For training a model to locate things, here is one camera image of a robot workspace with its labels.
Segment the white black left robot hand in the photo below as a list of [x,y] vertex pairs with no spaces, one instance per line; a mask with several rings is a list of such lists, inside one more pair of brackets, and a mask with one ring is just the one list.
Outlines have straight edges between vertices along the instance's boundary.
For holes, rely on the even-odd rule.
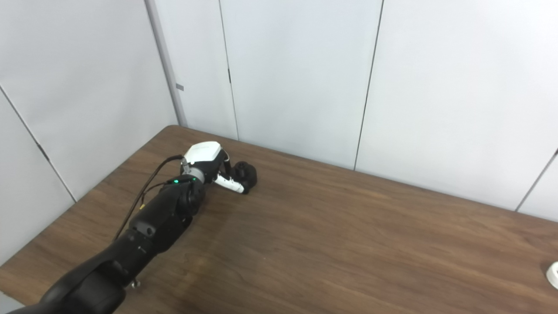
[[231,191],[247,194],[249,187],[232,177],[229,153],[217,141],[191,146],[180,164],[181,175],[191,175],[203,184],[216,183]]

